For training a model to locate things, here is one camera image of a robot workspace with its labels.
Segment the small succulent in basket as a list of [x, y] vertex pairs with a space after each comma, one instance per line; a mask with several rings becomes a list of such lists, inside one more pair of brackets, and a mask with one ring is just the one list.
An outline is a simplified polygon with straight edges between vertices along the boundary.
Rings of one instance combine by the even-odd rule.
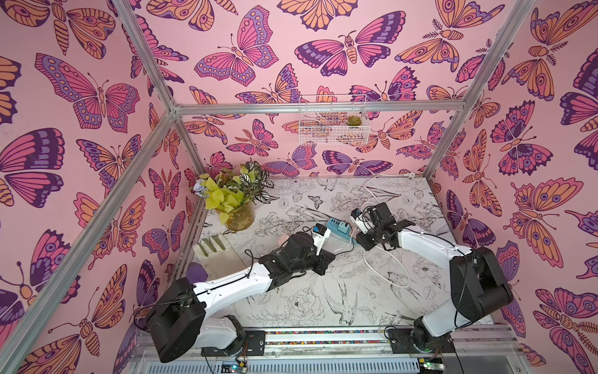
[[352, 115], [347, 117], [346, 125], [350, 127], [357, 127], [362, 125], [362, 118], [360, 115]]

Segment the potted plant in amber vase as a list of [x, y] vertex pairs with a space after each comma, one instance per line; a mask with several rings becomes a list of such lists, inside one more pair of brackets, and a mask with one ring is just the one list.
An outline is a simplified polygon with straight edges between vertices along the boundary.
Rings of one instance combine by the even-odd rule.
[[248, 161], [236, 169], [199, 176], [192, 191], [229, 232], [241, 232], [255, 221], [256, 204], [272, 203], [269, 190], [273, 187], [269, 172], [258, 162]]

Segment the teal power strip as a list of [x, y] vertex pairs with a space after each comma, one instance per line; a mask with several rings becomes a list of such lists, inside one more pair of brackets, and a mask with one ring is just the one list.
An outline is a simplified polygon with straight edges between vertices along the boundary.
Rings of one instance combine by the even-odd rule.
[[326, 223], [326, 227], [333, 235], [336, 235], [336, 237], [346, 242], [355, 242], [353, 227], [350, 223], [340, 221], [336, 218], [330, 218]]

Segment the beige cloth with green stripes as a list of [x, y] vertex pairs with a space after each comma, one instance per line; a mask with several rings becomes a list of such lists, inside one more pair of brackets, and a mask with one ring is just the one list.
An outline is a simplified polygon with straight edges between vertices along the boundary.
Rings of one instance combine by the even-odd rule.
[[194, 263], [198, 263], [209, 281], [220, 279], [247, 268], [232, 244], [222, 235], [201, 238], [192, 246]]

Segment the pink purple brush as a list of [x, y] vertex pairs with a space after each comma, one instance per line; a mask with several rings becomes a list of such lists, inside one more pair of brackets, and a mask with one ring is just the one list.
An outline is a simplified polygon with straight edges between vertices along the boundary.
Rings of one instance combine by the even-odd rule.
[[207, 281], [209, 275], [200, 263], [191, 262], [186, 270], [186, 278], [190, 284], [195, 284]]

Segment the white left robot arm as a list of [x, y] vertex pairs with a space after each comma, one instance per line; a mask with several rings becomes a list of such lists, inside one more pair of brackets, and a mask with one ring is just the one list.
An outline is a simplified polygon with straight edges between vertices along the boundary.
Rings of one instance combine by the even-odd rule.
[[219, 311], [309, 271], [323, 276], [335, 259], [311, 235], [297, 232], [237, 273], [196, 283], [186, 277], [176, 280], [144, 318], [159, 361], [173, 362], [193, 347], [237, 353], [245, 341], [244, 328], [235, 316], [218, 317]]

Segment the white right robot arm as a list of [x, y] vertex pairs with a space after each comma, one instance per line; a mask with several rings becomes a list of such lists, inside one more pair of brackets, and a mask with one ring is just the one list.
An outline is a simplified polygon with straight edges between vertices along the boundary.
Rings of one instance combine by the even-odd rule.
[[486, 247], [471, 249], [414, 229], [414, 222], [397, 221], [385, 203], [355, 209], [357, 243], [366, 251], [411, 251], [449, 272], [450, 299], [414, 321], [411, 340], [420, 351], [439, 338], [468, 327], [506, 307], [513, 294], [496, 255]]

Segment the pink earbud case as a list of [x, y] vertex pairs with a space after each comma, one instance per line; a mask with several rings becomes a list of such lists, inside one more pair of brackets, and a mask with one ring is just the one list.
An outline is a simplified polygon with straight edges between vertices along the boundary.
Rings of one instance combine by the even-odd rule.
[[278, 245], [279, 246], [283, 246], [284, 243], [288, 240], [289, 235], [281, 235], [280, 238], [278, 239]]

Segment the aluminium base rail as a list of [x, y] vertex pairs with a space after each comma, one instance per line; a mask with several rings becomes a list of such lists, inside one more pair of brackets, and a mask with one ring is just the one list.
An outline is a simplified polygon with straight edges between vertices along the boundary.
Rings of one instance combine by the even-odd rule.
[[475, 325], [417, 350], [411, 328], [250, 328], [232, 356], [195, 346], [162, 363], [144, 335], [126, 373], [530, 373], [510, 328]]

